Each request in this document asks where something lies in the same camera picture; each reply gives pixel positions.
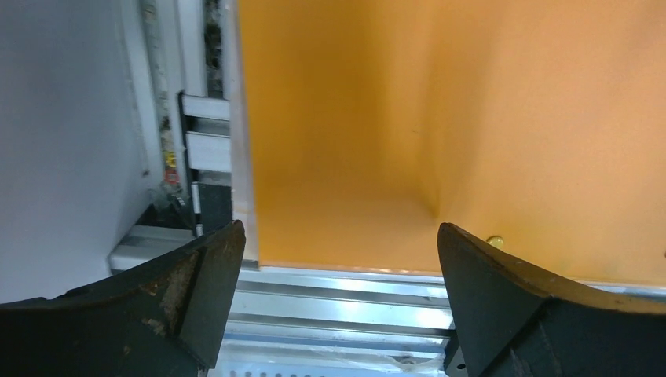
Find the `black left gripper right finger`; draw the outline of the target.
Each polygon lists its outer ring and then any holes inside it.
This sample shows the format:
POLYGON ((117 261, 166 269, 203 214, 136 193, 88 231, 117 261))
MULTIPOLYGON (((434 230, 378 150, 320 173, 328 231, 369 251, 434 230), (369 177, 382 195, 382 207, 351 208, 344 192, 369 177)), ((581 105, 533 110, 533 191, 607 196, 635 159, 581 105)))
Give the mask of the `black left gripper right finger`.
POLYGON ((663 302, 559 276, 451 223, 437 249, 455 327, 447 375, 664 375, 663 302))

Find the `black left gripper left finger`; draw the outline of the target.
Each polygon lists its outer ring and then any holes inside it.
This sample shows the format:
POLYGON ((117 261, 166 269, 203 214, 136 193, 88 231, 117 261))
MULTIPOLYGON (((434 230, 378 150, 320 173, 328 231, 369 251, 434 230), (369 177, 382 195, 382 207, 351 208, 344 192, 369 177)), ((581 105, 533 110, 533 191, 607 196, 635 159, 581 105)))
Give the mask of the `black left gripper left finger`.
POLYGON ((233 221, 52 299, 1 307, 4 376, 204 376, 216 366, 246 244, 233 221))

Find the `orange folder binder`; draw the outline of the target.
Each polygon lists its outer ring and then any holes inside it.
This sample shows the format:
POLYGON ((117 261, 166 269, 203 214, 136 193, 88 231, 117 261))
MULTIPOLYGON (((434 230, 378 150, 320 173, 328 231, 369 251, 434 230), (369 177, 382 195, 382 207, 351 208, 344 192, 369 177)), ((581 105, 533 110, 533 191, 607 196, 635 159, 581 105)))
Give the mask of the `orange folder binder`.
POLYGON ((437 275, 451 222, 664 285, 664 2, 237 9, 260 266, 437 275))

